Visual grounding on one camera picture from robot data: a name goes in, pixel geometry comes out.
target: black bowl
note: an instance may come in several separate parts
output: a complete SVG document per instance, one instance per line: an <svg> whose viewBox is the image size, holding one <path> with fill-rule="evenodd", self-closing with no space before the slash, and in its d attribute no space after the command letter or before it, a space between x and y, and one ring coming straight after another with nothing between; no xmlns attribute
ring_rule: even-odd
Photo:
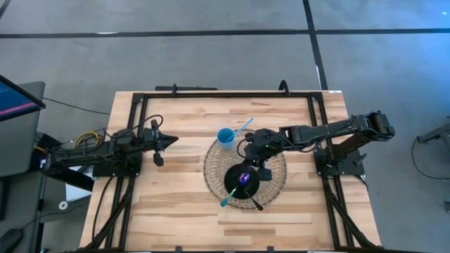
<svg viewBox="0 0 450 253"><path fill-rule="evenodd" d="M248 195L255 195L259 188L259 179L255 168L245 164L233 165L225 173L224 184L226 191L231 193L231 191L238 185L238 178L242 173L248 173L250 175L248 184L246 186L238 186L233 194L233 197L239 200L246 200L250 198Z"/></svg>

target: yellow cable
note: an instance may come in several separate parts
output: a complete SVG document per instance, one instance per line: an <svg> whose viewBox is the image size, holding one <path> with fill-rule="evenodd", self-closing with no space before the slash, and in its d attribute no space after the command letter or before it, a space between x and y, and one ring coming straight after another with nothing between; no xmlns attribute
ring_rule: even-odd
<svg viewBox="0 0 450 253"><path fill-rule="evenodd" d="M45 150L43 148L41 148L41 147L35 146L34 149L40 150L40 151L45 153Z"/></svg>
<svg viewBox="0 0 450 253"><path fill-rule="evenodd" d="M75 138L75 141L73 142L73 148L76 148L79 143L78 141L83 138L84 136L87 136L89 134L92 134L96 137L96 145L98 145L98 142L100 141L100 136L98 136L98 134L94 131L87 131L86 133L80 134L78 137Z"/></svg>

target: monitor screen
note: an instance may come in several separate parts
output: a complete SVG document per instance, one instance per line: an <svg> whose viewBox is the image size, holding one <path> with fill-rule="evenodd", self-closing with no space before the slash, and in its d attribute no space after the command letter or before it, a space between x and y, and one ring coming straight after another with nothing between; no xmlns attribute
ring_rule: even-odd
<svg viewBox="0 0 450 253"><path fill-rule="evenodd" d="M0 79L0 121L34 112L40 104Z"/></svg>

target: concrete floor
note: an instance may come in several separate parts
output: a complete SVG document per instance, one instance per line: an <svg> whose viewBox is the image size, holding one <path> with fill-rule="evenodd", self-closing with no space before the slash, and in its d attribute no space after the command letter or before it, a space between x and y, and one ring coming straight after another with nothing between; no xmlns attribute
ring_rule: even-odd
<svg viewBox="0 0 450 253"><path fill-rule="evenodd" d="M316 29L450 27L450 2L310 1ZM300 0L12 0L0 34L163 30L306 29ZM413 168L416 135L448 122L449 34L319 35L328 88L342 90L350 114L382 110L396 136L364 147L369 193L382 244L448 252L446 181ZM16 83L44 81L45 96L109 111L114 93L157 85L318 89L308 35L108 39L0 39L1 74ZM108 117L47 103L39 130L61 140L105 127ZM426 173L450 176L441 143L419 145ZM46 227L43 246L75 249L83 216ZM57 238L65 238L57 248Z"/></svg>

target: blue cup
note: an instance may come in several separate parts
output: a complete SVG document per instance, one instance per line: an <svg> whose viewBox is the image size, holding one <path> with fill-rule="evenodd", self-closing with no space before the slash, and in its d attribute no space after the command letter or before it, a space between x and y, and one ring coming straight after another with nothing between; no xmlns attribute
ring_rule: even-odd
<svg viewBox="0 0 450 253"><path fill-rule="evenodd" d="M230 128L220 129L217 132L217 141L224 149L232 149L234 146L234 131Z"/></svg>

